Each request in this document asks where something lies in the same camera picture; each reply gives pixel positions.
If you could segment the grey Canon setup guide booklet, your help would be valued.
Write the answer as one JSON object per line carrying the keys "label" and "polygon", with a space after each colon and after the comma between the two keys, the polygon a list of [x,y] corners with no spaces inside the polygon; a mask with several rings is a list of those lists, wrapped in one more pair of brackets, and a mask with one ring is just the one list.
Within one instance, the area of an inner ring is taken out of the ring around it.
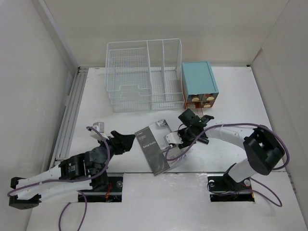
{"label": "grey Canon setup guide booklet", "polygon": [[163,157],[154,137],[154,123],[137,131],[135,136],[154,176],[177,168],[187,161],[186,155],[174,161],[167,161],[167,158]]}

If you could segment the yellow cap highlighter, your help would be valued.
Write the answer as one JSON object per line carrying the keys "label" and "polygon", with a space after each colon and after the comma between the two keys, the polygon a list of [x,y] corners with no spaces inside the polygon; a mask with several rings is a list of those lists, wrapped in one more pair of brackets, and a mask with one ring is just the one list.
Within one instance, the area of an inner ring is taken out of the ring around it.
{"label": "yellow cap highlighter", "polygon": [[206,145],[209,144],[208,138],[205,138],[205,137],[200,137],[200,138],[198,139],[198,141],[201,142],[201,143],[203,143],[203,144],[206,144]]}

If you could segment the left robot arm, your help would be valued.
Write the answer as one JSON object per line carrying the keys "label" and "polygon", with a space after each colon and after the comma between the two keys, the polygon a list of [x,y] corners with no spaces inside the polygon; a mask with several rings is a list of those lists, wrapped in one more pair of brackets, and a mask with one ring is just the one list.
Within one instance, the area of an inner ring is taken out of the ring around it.
{"label": "left robot arm", "polygon": [[39,203],[61,194],[92,190],[99,192],[109,185],[107,167],[114,155],[131,150],[135,135],[112,135],[90,151],[61,161],[48,171],[30,178],[11,179],[9,206],[20,210],[37,207]]}

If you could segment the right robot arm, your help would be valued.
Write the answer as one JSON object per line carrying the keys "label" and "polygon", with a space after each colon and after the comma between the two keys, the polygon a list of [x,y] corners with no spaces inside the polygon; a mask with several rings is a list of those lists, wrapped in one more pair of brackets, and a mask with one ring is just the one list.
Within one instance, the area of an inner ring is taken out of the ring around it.
{"label": "right robot arm", "polygon": [[[121,134],[133,134],[147,126],[156,127],[156,121],[164,119],[172,131],[180,128],[179,115],[183,109],[111,113],[104,118],[105,130],[109,133],[116,130]],[[210,139],[208,145],[197,143],[186,154],[186,157],[178,164],[166,170],[167,173],[189,172],[222,172],[230,165],[238,163],[246,158],[244,150],[234,144],[226,143],[218,139]],[[134,141],[130,152],[117,155],[112,158],[109,173],[152,173],[138,141]]]}

